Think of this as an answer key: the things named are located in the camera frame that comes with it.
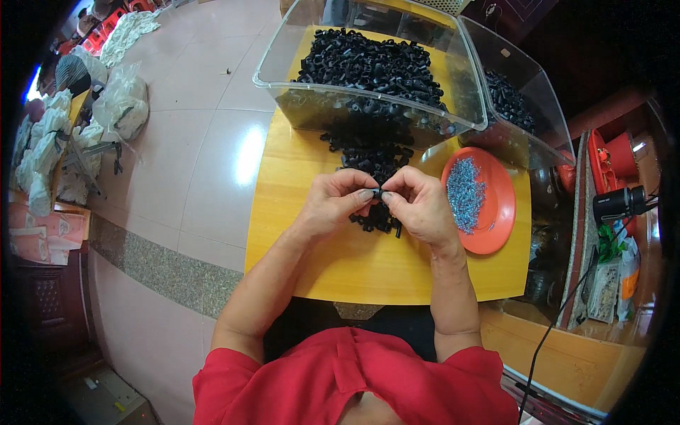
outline tile floor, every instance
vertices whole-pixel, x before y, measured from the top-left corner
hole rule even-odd
[[[88,206],[171,250],[243,271],[255,181],[275,104],[252,75],[281,21],[277,0],[215,0],[168,9],[123,63],[148,83],[146,128],[123,149],[124,173],[103,157],[107,198]],[[230,75],[224,72],[229,69]],[[108,362],[167,425],[189,424],[191,378],[215,321],[153,292],[96,252],[90,282]]]
[[[123,63],[148,83],[146,128],[103,159],[104,218],[180,253],[243,271],[250,208],[275,103],[252,83],[281,21],[276,0],[192,2],[164,11]]]

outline wooden door panel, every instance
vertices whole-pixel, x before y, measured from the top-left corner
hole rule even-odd
[[[22,262],[19,269],[24,315],[40,350],[55,352],[87,343],[79,254],[72,252],[64,267]]]

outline black cable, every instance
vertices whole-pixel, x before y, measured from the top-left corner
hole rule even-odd
[[[624,229],[626,228],[626,226],[628,226],[628,223],[630,223],[631,220],[632,220],[632,217],[628,218],[628,220],[627,220],[626,223],[621,227],[621,229],[620,229],[618,232],[616,232],[616,235],[614,235],[614,238],[612,238],[612,240],[609,241],[609,245],[610,245],[610,246],[611,246],[611,244],[619,237],[619,235],[621,235],[621,232],[624,231]],[[557,312],[557,315],[556,315],[555,318],[552,320],[552,322],[550,322],[550,325],[548,326],[548,329],[545,331],[545,334],[543,335],[543,338],[541,339],[541,342],[539,342],[539,345],[536,347],[536,351],[534,351],[534,358],[531,360],[531,368],[529,369],[529,376],[527,377],[527,380],[526,380],[526,387],[524,388],[524,396],[522,397],[522,404],[520,405],[520,418],[517,420],[517,423],[518,423],[518,424],[521,423],[521,421],[522,421],[522,414],[523,414],[523,412],[524,412],[524,407],[526,407],[526,401],[527,401],[527,399],[528,399],[528,397],[529,397],[529,389],[531,388],[531,381],[532,381],[532,379],[533,379],[533,377],[534,377],[534,368],[536,367],[536,359],[537,359],[537,357],[538,357],[538,355],[539,355],[539,350],[540,350],[541,347],[543,346],[543,343],[545,342],[545,339],[548,338],[548,333],[550,333],[550,330],[552,330],[552,328],[557,324],[557,320],[558,320],[558,318],[560,317],[560,314],[562,313],[562,310],[564,310],[564,308],[566,307],[566,304],[567,304],[567,303],[569,302],[569,300],[576,294],[576,291],[579,289],[579,287],[581,286],[581,284],[582,284],[583,282],[586,281],[586,279],[587,279],[588,276],[590,275],[590,272],[591,272],[592,269],[593,269],[593,266],[597,264],[597,258],[598,258],[597,249],[593,249],[593,255],[592,255],[592,258],[591,258],[591,260],[590,260],[590,264],[588,265],[588,269],[585,271],[585,274],[584,274],[583,277],[579,280],[579,282],[576,284],[576,286],[574,287],[574,289],[572,289],[571,292],[569,292],[569,293],[567,294],[566,299],[564,300],[564,302],[563,302],[562,305],[560,306],[560,309],[559,309],[558,312]]]

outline transparent plastic container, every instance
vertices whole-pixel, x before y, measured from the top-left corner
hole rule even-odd
[[[543,68],[510,41],[464,16],[461,31],[473,46],[486,105],[488,127],[460,136],[462,144],[483,148],[518,167],[536,169],[574,165],[574,150],[562,108]],[[494,108],[484,77],[495,71],[507,77],[525,98],[535,135],[505,120]]]
[[[369,90],[291,82],[299,76],[315,31],[342,27],[376,41],[415,41],[429,51],[429,69],[449,111]],[[297,0],[253,82],[269,91],[294,128],[327,131],[334,122],[376,124],[382,131],[399,132],[396,143],[425,150],[469,129],[486,128],[480,77],[457,18],[439,10],[409,0],[390,0],[389,5],[381,0]],[[376,116],[375,110],[383,116]],[[400,124],[391,126],[395,121]]]

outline seated person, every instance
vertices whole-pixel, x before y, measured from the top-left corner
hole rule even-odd
[[[85,63],[74,54],[59,57],[49,53],[40,65],[37,89],[42,96],[52,96],[68,88],[76,97],[89,90],[91,85],[92,79]]]
[[[83,8],[78,13],[78,26],[75,31],[80,37],[85,37],[85,35],[93,28],[99,25],[99,20],[93,15],[87,13],[87,9]]]
[[[367,216],[378,183],[343,169],[319,175],[297,219],[231,293],[193,380],[194,425],[517,424],[500,386],[498,353],[482,347],[465,249],[439,179],[403,167],[382,200],[430,250],[437,362],[403,339],[359,328],[329,328],[266,362],[265,339],[287,310],[315,244],[350,214]]]

